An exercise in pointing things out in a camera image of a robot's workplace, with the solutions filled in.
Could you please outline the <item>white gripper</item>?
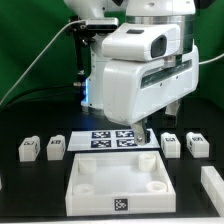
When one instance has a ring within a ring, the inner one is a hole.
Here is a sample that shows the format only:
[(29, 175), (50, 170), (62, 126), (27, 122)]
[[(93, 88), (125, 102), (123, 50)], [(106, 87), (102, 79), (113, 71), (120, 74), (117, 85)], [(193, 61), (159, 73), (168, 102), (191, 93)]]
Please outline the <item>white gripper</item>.
[(194, 91), (199, 79), (198, 49), (182, 56), (177, 69), (163, 69), (164, 60), (148, 63), (109, 60), (103, 74), (103, 109), (112, 122), (131, 125), (138, 145), (150, 142), (146, 122), (141, 120), (166, 106), (176, 116), (178, 99)]

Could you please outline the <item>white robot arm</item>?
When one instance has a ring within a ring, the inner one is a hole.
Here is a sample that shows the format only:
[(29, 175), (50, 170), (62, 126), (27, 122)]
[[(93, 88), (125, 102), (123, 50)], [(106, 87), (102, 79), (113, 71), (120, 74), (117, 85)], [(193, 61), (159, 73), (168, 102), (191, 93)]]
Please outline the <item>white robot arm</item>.
[(79, 44), (91, 46), (92, 71), (83, 105), (129, 126), (134, 141), (149, 141), (147, 117), (194, 91), (199, 55), (194, 0), (64, 0), (78, 16)]

